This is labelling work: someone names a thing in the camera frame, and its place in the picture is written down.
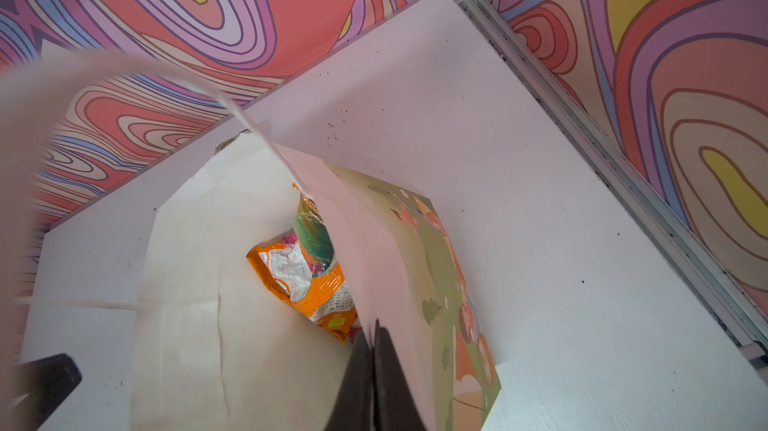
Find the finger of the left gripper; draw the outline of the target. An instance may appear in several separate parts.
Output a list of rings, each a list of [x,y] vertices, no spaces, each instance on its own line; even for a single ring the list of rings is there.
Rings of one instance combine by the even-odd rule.
[[[21,363],[13,378],[11,418],[17,430],[39,430],[83,380],[67,354]]]

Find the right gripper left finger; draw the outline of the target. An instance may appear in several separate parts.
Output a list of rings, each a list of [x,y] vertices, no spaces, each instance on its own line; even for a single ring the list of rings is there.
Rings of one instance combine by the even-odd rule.
[[[373,352],[360,332],[353,343],[326,431],[369,431],[372,429],[374,365]]]

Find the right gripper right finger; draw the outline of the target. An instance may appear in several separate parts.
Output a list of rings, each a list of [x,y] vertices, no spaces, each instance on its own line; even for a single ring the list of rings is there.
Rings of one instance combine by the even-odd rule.
[[[373,346],[373,428],[425,430],[389,331],[376,322]]]

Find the illustrated paper gift bag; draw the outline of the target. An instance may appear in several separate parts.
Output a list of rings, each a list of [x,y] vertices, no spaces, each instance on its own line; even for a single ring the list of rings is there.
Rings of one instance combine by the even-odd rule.
[[[501,382],[431,202],[273,143],[254,123],[159,210],[135,305],[132,415],[146,430],[316,430],[351,356],[268,274],[319,215],[362,329],[389,344],[428,430],[478,430]]]

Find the red orange Fox's fruits bag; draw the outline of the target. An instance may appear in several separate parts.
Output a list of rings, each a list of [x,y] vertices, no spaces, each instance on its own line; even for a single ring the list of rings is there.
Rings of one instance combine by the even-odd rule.
[[[316,204],[300,194],[293,226],[302,256],[313,277],[319,277],[335,266],[335,250]]]

